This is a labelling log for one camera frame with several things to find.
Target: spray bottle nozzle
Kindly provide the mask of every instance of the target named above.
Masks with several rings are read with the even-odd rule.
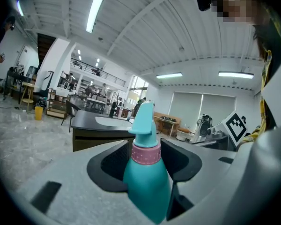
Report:
[[[134,144],[138,147],[152,148],[158,144],[156,126],[153,121],[154,102],[144,102],[134,119],[129,133],[135,134]]]

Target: railing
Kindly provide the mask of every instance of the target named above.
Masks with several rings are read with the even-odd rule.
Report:
[[[111,81],[113,83],[116,83],[120,86],[123,86],[123,87],[125,86],[126,82],[124,80],[122,80],[118,77],[115,77],[114,75],[111,75],[109,73],[106,73],[103,70],[98,69],[97,67],[94,67],[92,65],[81,62],[77,59],[71,58],[71,66],[74,67],[74,68],[78,68],[78,69],[81,69],[83,71],[86,71],[88,73],[92,73],[92,74],[97,75],[101,78],[105,78],[106,80]]]

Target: tiled floor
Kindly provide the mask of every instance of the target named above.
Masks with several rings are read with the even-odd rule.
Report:
[[[0,175],[9,189],[16,190],[46,165],[72,152],[72,131],[69,119],[61,126],[62,119],[43,114],[37,121],[34,111],[16,110],[16,100],[2,99],[0,94],[0,107],[6,107],[0,108]]]

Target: white sink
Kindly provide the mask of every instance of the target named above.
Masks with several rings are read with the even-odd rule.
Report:
[[[95,117],[96,122],[105,125],[105,126],[112,126],[112,127],[132,127],[132,124],[126,120],[121,119],[114,119],[114,118],[104,118],[104,117]]]

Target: black holder slot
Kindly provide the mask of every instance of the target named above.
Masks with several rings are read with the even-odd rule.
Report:
[[[170,203],[167,211],[167,221],[179,216],[193,207],[193,204],[183,195],[179,194],[176,183],[173,183]]]
[[[129,160],[129,142],[120,144],[92,157],[87,165],[89,178],[107,192],[127,192],[123,176]]]
[[[202,167],[200,157],[171,142],[161,139],[161,155],[165,167],[174,182],[188,181]],[[127,192],[123,183],[126,165],[130,158],[127,140],[92,157],[87,165],[90,179],[107,192]]]

